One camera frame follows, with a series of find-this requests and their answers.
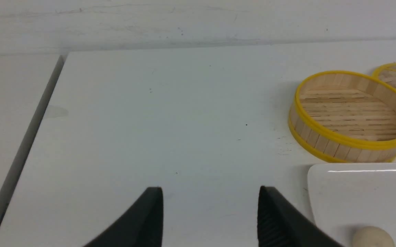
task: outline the dough ball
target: dough ball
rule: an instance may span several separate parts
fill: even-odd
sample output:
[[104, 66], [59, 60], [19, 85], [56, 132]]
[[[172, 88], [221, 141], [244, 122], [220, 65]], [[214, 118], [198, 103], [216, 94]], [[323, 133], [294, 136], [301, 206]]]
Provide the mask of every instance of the dough ball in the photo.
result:
[[395, 247], [392, 237], [381, 228], [367, 226], [353, 235], [353, 247]]

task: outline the white plate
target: white plate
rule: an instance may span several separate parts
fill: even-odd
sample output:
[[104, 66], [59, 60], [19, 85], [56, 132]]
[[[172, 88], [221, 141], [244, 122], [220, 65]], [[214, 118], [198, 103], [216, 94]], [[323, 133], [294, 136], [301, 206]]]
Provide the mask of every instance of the white plate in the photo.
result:
[[396, 245], [396, 164], [317, 164], [308, 188], [315, 223], [345, 247], [369, 225], [386, 230]]

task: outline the white table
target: white table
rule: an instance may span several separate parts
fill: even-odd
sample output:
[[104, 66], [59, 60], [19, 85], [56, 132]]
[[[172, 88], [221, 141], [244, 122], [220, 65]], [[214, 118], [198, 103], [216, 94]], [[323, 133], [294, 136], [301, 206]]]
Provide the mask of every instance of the white table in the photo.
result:
[[62, 65], [58, 55], [0, 57], [0, 219]]
[[306, 174], [322, 161], [287, 127], [297, 85], [393, 61], [396, 41], [72, 52], [0, 247], [81, 246], [148, 186], [163, 188], [163, 246], [257, 246], [260, 185], [312, 217]]

